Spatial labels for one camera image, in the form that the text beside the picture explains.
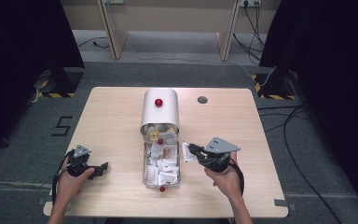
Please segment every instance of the electrical outlet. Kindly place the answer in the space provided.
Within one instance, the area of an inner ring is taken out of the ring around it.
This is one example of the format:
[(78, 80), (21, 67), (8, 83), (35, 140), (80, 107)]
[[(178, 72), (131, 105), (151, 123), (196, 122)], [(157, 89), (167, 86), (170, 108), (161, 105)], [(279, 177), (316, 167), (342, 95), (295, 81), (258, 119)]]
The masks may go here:
[(245, 6), (245, 1), (248, 1), (248, 7), (260, 7), (261, 0), (241, 0), (240, 6)]

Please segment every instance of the human arm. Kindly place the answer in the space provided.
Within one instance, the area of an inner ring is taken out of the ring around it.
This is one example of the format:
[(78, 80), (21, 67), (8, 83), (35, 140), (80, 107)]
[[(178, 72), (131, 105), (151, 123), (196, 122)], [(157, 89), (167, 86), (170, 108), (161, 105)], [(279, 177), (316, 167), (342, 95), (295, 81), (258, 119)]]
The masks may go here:
[(63, 223), (65, 211), (69, 202), (71, 202), (72, 198), (78, 194), (84, 181), (86, 181), (86, 179), (92, 175), (93, 172), (94, 168), (89, 168), (78, 177), (71, 176), (66, 171), (61, 172), (57, 184), (57, 196), (51, 210), (50, 218), (48, 219), (48, 224)]
[[(237, 152), (231, 152), (230, 158), (232, 159), (231, 163), (237, 163)], [(213, 180), (213, 185), (227, 196), (236, 224), (252, 224), (251, 216), (242, 198), (240, 178), (234, 168), (228, 166), (222, 173), (205, 168), (205, 174)]]

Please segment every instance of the black curtain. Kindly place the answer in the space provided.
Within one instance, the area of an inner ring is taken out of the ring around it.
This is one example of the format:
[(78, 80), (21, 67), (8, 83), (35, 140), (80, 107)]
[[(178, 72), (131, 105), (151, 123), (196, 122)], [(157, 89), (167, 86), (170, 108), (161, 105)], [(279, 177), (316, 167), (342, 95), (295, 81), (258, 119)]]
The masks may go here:
[(358, 194), (358, 1), (282, 0), (260, 65), (297, 72), (323, 138)]
[(46, 70), (84, 67), (59, 0), (0, 1), (0, 140)]

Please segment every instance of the red ball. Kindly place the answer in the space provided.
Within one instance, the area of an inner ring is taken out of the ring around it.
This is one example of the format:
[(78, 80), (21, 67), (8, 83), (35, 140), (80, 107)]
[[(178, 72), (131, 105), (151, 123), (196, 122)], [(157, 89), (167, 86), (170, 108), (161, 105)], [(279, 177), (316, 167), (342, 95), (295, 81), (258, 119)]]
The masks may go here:
[(162, 100), (161, 99), (156, 99), (155, 100), (155, 105), (158, 106), (158, 107), (162, 106)]

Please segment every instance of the table hole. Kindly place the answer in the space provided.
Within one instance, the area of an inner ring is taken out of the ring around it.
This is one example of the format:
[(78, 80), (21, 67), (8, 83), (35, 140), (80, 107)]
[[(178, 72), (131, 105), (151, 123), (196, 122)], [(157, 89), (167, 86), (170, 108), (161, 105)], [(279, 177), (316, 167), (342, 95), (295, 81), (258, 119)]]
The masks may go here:
[(206, 104), (208, 103), (208, 98), (206, 98), (205, 96), (200, 96), (197, 101), (200, 103), (200, 104)]

